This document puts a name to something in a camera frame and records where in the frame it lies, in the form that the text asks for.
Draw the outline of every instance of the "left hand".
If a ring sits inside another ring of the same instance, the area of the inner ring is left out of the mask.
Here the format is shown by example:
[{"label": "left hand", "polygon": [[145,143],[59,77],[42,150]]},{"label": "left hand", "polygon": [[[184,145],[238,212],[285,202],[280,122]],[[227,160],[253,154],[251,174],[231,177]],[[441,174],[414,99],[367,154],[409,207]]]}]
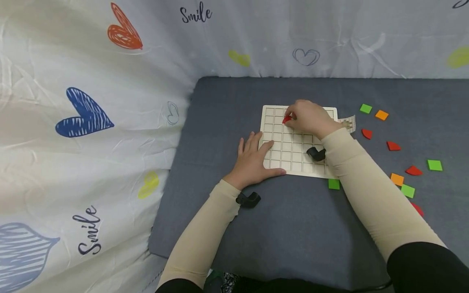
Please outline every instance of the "left hand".
[{"label": "left hand", "polygon": [[281,168],[264,168],[264,157],[267,151],[273,146],[273,141],[264,143],[261,148],[257,150],[261,137],[262,132],[255,135],[254,132],[251,132],[246,145],[244,145],[243,138],[239,141],[236,164],[230,174],[223,178],[224,181],[238,190],[243,190],[251,184],[260,183],[267,178],[281,176],[287,173]]}]

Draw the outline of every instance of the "red foam piece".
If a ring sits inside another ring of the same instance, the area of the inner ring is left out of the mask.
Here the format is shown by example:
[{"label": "red foam piece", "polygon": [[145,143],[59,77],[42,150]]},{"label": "red foam piece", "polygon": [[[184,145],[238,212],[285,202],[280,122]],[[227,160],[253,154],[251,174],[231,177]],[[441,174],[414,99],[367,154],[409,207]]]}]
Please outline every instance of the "red foam piece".
[{"label": "red foam piece", "polygon": [[285,116],[285,118],[283,118],[282,123],[285,124],[287,121],[290,121],[290,120],[292,120],[292,116]]},{"label": "red foam piece", "polygon": [[410,166],[410,168],[406,170],[406,173],[414,176],[419,176],[423,174],[423,172],[415,166]]},{"label": "red foam piece", "polygon": [[364,137],[371,139],[371,136],[373,135],[373,132],[368,129],[362,129],[362,134]]},{"label": "red foam piece", "polygon": [[417,212],[420,214],[420,216],[423,217],[424,216],[424,211],[418,205],[416,205],[415,203],[411,203],[411,204],[414,206],[414,208],[417,210]]},{"label": "red foam piece", "polygon": [[386,142],[387,143],[387,148],[389,150],[401,150],[401,147],[397,143],[393,142]]}]

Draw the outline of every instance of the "orange square piece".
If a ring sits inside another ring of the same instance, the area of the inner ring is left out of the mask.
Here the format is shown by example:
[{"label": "orange square piece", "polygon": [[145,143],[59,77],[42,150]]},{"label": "orange square piece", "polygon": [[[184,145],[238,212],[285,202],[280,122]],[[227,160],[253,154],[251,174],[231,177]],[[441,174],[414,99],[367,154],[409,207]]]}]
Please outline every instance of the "orange square piece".
[{"label": "orange square piece", "polygon": [[404,184],[404,177],[391,173],[391,181],[397,186],[402,186]]},{"label": "orange square piece", "polygon": [[381,119],[382,121],[386,120],[386,118],[389,116],[388,113],[379,110],[378,113],[376,113],[375,117]]}]

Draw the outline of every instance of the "black cable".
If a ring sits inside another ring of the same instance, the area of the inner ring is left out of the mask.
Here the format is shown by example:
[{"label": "black cable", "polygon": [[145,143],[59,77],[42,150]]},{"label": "black cable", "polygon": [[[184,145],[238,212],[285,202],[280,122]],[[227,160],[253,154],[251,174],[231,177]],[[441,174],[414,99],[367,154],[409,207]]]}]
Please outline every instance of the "black cable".
[{"label": "black cable", "polygon": [[392,284],[393,284],[393,282],[391,280],[389,280],[386,284],[380,285],[378,287],[367,287],[367,288],[363,288],[363,289],[357,289],[357,290],[353,290],[351,293],[379,291],[379,290],[383,290],[383,289],[388,288]]}]

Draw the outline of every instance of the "grid board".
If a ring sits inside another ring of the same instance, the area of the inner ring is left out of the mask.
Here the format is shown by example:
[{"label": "grid board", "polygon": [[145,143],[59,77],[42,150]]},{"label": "grid board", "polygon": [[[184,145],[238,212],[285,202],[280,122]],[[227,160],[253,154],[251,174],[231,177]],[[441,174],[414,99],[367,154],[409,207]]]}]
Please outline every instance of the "grid board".
[{"label": "grid board", "polygon": [[[322,150],[324,147],[319,139],[309,134],[303,134],[282,124],[288,106],[264,105],[262,108],[261,131],[263,143],[274,141],[272,148],[264,159],[264,167],[283,168],[289,175],[300,175],[319,178],[336,178],[329,170],[326,159],[314,162],[306,153],[310,147]],[[337,108],[324,107],[329,116],[337,121]]]}]

